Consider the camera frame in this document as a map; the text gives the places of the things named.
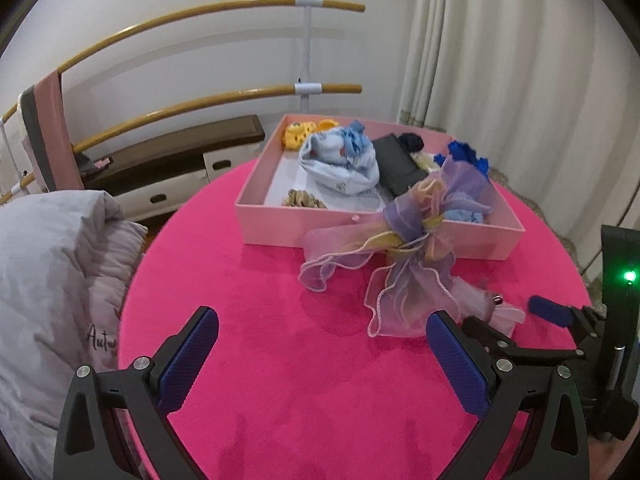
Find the yellow croc shoe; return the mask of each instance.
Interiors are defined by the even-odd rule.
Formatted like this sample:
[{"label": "yellow croc shoe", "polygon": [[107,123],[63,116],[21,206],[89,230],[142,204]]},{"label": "yellow croc shoe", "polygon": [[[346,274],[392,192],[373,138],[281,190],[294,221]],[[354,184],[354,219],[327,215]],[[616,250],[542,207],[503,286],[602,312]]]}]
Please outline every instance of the yellow croc shoe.
[{"label": "yellow croc shoe", "polygon": [[291,123],[282,134],[282,145],[285,150],[299,150],[306,138],[316,133],[316,123]]}]

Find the white curtain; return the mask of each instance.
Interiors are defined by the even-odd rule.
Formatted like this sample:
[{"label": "white curtain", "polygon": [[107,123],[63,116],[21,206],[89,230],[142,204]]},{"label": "white curtain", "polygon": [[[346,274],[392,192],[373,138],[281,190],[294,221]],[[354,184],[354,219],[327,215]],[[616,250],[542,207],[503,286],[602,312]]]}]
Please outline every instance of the white curtain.
[{"label": "white curtain", "polygon": [[640,59],[601,0],[417,0],[399,121],[469,142],[599,273],[637,226]]}]

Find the pink round table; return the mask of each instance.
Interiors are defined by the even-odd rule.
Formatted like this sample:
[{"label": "pink round table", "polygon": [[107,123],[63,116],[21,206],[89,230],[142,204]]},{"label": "pink round table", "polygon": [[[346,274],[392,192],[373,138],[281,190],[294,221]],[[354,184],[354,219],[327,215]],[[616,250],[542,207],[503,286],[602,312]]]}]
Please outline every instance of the pink round table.
[{"label": "pink round table", "polygon": [[[124,306],[120,367],[154,354],[198,306],[211,306],[220,337],[169,416],[209,479],[437,478],[476,418],[424,338],[367,336],[362,302],[373,267],[339,269],[319,294],[298,283],[302,250],[242,243],[233,204],[251,167],[201,190],[151,245]],[[459,260],[453,273],[488,280],[521,308],[532,294],[588,304],[552,232],[500,191],[527,232],[507,260]],[[521,346],[575,347],[567,331],[530,315],[513,337]],[[512,433],[490,478],[508,466]]]}]

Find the purple organza ribbon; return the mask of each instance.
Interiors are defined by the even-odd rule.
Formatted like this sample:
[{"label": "purple organza ribbon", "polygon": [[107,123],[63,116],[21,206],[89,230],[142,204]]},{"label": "purple organza ribbon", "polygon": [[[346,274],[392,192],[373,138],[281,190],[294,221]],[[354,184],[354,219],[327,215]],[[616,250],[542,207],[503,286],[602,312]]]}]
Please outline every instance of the purple organza ribbon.
[{"label": "purple organza ribbon", "polygon": [[[429,184],[439,190],[431,200],[421,202],[420,192],[413,188],[369,222],[309,232],[300,282],[309,290],[322,292],[337,267],[359,269],[373,254],[386,250],[393,261],[373,272],[365,294],[364,305],[372,311],[369,336],[424,336],[426,320],[436,310],[446,310],[456,322],[469,315],[491,322],[500,310],[496,328],[511,335],[514,324],[524,320],[524,313],[507,304],[494,310],[484,291],[452,277],[450,270],[456,259],[451,250],[443,249],[447,241],[440,239],[437,228],[423,224],[424,219],[437,218],[449,209],[486,215],[494,208],[497,191],[471,164],[451,158],[416,186]],[[402,243],[393,248],[379,246],[376,237],[389,230]]]}]

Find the blue fabric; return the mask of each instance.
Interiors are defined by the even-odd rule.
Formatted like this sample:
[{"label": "blue fabric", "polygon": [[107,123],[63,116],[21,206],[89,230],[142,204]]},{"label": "blue fabric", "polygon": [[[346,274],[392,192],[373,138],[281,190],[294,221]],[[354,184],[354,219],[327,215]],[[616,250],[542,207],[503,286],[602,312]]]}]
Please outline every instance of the blue fabric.
[{"label": "blue fabric", "polygon": [[449,209],[444,212],[445,220],[455,220],[456,222],[471,222],[472,224],[483,224],[482,213],[475,213],[465,209]]},{"label": "blue fabric", "polygon": [[[449,149],[449,154],[453,158],[453,160],[464,160],[465,162],[468,162],[469,164],[475,166],[480,173],[489,178],[489,160],[484,157],[477,158],[476,150],[474,150],[466,142],[458,142],[457,140],[453,140],[447,145],[447,147]],[[433,160],[439,166],[442,166],[445,160],[445,156],[437,154],[433,157]]]},{"label": "blue fabric", "polygon": [[364,124],[360,121],[353,121],[346,128],[340,128],[344,137],[344,155],[347,158],[357,158],[371,146],[369,137],[364,134]]}]

